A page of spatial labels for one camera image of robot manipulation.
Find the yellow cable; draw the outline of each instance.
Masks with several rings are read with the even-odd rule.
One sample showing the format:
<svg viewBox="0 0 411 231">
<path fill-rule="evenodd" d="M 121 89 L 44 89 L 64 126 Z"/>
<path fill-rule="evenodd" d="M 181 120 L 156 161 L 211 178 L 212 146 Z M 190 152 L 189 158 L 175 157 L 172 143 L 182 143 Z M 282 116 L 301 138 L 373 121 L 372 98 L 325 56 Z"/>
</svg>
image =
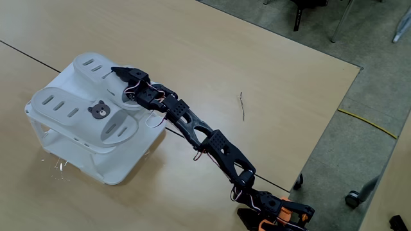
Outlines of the yellow cable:
<svg viewBox="0 0 411 231">
<path fill-rule="evenodd" d="M 362 121 L 364 121 L 364 122 L 366 122 L 366 123 L 369 123 L 369 124 L 373 125 L 374 127 L 380 129 L 381 131 L 389 134 L 389 135 L 392 136 L 394 139 L 397 139 L 397 136 L 396 136 L 396 135 L 394 135 L 393 133 L 390 133 L 390 132 L 387 131 L 386 129 L 384 129 L 384 128 L 382 128 L 382 127 L 374 124 L 373 122 L 371 122 L 371 121 L 369 121 L 369 120 L 367 120 L 367 119 L 364 119 L 364 118 L 362 118 L 362 117 L 360 117 L 360 116 L 358 116 L 358 115 L 356 115 L 356 114 L 352 114 L 351 112 L 347 112 L 346 110 L 342 110 L 342 109 L 340 109 L 340 108 L 338 109 L 338 111 L 339 111 L 339 112 L 342 112 L 342 113 L 345 113 L 345 114 L 347 114 L 347 115 L 353 116 L 353 117 L 355 117 L 355 118 L 357 118 L 357 119 L 361 119 Z"/>
</svg>

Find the gray carpet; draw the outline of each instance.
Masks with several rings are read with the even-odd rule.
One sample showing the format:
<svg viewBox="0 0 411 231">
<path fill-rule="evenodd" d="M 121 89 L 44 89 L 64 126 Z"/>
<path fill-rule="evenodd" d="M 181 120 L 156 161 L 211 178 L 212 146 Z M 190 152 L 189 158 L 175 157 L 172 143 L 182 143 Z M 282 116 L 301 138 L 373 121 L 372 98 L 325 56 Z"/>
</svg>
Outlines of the gray carpet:
<svg viewBox="0 0 411 231">
<path fill-rule="evenodd" d="M 411 5 L 407 0 L 356 0 L 337 43 L 329 40 L 347 0 L 305 9 L 293 32 L 297 7 L 289 0 L 203 0 L 203 3 L 274 33 L 363 67 L 340 107 L 399 135 L 411 107 L 411 33 L 391 42 Z M 336 112 L 302 173 L 304 185 L 290 199 L 307 203 L 316 214 L 310 230 L 357 230 L 367 203 L 356 210 L 344 203 L 378 175 L 396 140 L 349 115 Z"/>
</svg>

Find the black chair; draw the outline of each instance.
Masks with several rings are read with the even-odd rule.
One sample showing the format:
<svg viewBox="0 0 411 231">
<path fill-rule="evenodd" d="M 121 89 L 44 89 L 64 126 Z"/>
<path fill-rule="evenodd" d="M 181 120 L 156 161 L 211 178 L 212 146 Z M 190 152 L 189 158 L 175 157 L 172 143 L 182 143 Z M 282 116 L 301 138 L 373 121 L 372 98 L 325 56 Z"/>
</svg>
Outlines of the black chair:
<svg viewBox="0 0 411 231">
<path fill-rule="evenodd" d="M 301 22 L 302 10 L 306 8 L 315 8 L 316 6 L 326 6 L 328 0 L 291 0 L 297 5 L 297 15 L 295 16 L 294 31 L 298 31 Z"/>
</svg>

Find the chair leg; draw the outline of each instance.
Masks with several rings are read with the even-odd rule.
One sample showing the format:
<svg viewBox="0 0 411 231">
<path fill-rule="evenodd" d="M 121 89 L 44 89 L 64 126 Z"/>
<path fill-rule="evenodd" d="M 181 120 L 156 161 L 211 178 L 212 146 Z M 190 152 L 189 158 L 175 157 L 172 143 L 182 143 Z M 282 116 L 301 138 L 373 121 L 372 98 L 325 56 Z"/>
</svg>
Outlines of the chair leg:
<svg viewBox="0 0 411 231">
<path fill-rule="evenodd" d="M 298 31 L 301 22 L 302 8 L 298 7 L 297 15 L 295 16 L 294 31 Z"/>
<path fill-rule="evenodd" d="M 336 42 L 338 38 L 338 34 L 340 33 L 341 27 L 344 23 L 344 21 L 347 19 L 348 13 L 351 10 L 351 7 L 354 4 L 354 0 L 349 0 L 347 7 L 345 8 L 345 12 L 340 20 L 340 23 L 338 23 L 337 29 L 334 32 L 333 38 L 331 39 L 331 42 Z"/>
</svg>

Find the caster wheel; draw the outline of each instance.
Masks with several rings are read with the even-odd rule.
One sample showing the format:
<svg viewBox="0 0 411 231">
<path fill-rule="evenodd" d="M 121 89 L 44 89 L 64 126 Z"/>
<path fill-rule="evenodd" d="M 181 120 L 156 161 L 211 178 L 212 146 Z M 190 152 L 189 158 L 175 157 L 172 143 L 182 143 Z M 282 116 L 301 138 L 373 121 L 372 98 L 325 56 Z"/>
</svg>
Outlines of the caster wheel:
<svg viewBox="0 0 411 231">
<path fill-rule="evenodd" d="M 351 208 L 355 209 L 360 205 L 360 200 L 358 199 L 359 193 L 357 191 L 351 191 L 345 197 L 345 203 Z"/>
<path fill-rule="evenodd" d="M 304 183 L 304 178 L 302 177 L 302 174 L 297 178 L 297 181 L 294 184 L 293 189 L 294 190 L 299 190 L 301 188 L 302 183 Z"/>
</svg>

